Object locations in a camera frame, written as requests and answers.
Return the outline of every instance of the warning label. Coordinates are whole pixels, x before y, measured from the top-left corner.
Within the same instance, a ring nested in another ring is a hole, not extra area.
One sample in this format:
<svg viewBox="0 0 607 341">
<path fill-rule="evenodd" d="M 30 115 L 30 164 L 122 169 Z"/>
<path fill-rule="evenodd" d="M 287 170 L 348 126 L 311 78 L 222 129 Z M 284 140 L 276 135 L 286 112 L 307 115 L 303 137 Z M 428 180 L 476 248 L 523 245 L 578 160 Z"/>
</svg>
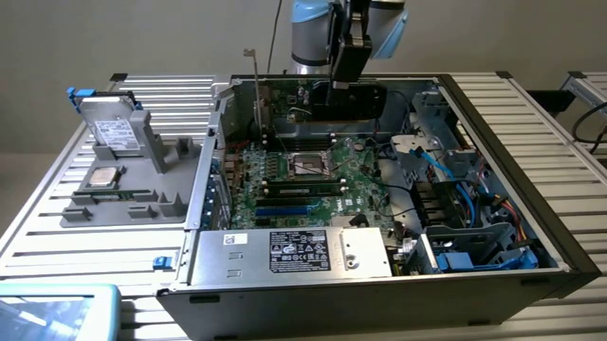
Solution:
<svg viewBox="0 0 607 341">
<path fill-rule="evenodd" d="M 138 151 L 140 144 L 136 141 L 131 124 L 124 119 L 118 121 L 95 121 L 98 131 L 108 147 L 115 151 Z"/>
<path fill-rule="evenodd" d="M 327 245 L 324 230 L 270 232 L 270 270 L 276 274 L 330 271 Z"/>
</svg>

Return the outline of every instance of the cable connector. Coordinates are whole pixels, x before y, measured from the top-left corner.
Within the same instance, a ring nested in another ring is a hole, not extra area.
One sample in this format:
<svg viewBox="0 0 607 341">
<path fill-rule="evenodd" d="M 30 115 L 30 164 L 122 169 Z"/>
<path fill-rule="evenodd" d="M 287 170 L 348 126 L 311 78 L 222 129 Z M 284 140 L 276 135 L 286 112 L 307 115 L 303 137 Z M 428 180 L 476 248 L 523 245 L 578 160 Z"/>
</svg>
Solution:
<svg viewBox="0 0 607 341">
<path fill-rule="evenodd" d="M 426 150 L 419 146 L 416 149 L 410 149 L 408 152 L 414 154 L 418 158 L 424 156 Z"/>
</svg>

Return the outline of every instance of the blue cable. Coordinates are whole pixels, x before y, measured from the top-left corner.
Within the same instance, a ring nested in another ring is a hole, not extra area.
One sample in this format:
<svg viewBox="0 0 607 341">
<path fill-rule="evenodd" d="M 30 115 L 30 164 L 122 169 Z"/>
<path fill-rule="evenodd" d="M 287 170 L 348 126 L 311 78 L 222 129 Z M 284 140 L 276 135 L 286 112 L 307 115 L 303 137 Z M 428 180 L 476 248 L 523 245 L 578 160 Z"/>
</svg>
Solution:
<svg viewBox="0 0 607 341">
<path fill-rule="evenodd" d="M 440 163 L 438 163 L 438 161 L 430 156 L 428 153 L 423 152 L 422 156 L 430 162 L 430 164 L 434 165 L 434 167 L 440 169 L 444 172 L 444 174 L 447 174 L 451 181 L 455 181 L 454 173 L 451 172 L 451 170 L 447 167 L 444 167 Z M 471 227 L 474 227 L 474 222 L 476 222 L 476 212 L 474 211 L 471 196 L 468 195 L 468 193 L 459 184 L 455 186 L 455 188 L 458 189 L 458 192 L 464 196 L 466 204 L 471 209 Z"/>
</svg>

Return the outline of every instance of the slotted metal table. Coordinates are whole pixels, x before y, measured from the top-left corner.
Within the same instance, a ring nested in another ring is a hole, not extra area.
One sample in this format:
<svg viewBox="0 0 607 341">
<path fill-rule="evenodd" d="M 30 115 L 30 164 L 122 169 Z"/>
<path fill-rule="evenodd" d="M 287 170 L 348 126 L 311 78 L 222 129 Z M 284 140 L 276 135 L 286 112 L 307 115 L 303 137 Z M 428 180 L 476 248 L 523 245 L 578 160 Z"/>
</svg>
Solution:
<svg viewBox="0 0 607 341">
<path fill-rule="evenodd" d="M 511 78 L 451 74 L 538 190 L 607 273 L 606 169 Z M 164 139 L 206 135 L 214 76 L 132 76 L 131 90 Z M 80 125 L 4 237 L 0 279 L 11 282 L 115 283 L 123 294 L 122 340 L 187 340 L 152 293 L 175 271 L 152 259 L 183 246 L 183 224 L 64 229 L 60 212 L 94 161 L 94 138 Z M 607 340 L 607 277 L 562 300 L 545 300 L 499 326 L 315 337 L 307 340 Z"/>
</svg>

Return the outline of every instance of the gray wall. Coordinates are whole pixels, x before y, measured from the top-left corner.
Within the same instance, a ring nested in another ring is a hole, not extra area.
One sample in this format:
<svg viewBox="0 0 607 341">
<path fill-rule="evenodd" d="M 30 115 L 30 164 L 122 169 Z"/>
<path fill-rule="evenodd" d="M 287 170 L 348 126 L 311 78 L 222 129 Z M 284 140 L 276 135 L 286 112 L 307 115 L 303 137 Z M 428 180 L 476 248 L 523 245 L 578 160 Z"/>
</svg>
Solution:
<svg viewBox="0 0 607 341">
<path fill-rule="evenodd" d="M 54 153 L 79 123 L 67 86 L 102 87 L 115 72 L 251 72 L 266 68 L 278 0 L 0 1 L 0 152 Z M 408 0 L 395 57 L 368 71 L 508 70 L 557 87 L 567 70 L 607 70 L 603 0 Z M 291 1 L 272 71 L 290 66 Z"/>
</svg>

